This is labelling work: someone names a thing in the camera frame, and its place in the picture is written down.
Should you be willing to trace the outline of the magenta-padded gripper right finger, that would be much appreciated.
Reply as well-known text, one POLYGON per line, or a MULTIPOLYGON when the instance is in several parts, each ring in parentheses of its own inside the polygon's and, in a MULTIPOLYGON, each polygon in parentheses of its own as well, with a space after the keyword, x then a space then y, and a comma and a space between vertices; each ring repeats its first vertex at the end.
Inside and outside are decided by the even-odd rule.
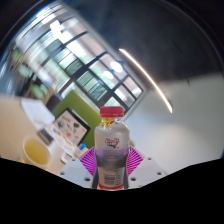
POLYGON ((152 157, 145 157, 134 147, 129 147, 126 163, 126 189, 140 188, 165 176, 165 172, 152 157))

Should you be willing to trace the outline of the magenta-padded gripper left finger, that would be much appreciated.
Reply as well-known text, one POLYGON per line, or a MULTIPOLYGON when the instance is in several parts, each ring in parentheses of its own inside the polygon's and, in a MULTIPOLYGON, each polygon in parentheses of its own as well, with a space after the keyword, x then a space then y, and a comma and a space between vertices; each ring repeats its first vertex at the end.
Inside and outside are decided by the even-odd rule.
POLYGON ((84 188, 98 186, 95 150, 89 149, 79 158, 71 158, 58 172, 58 176, 84 188))

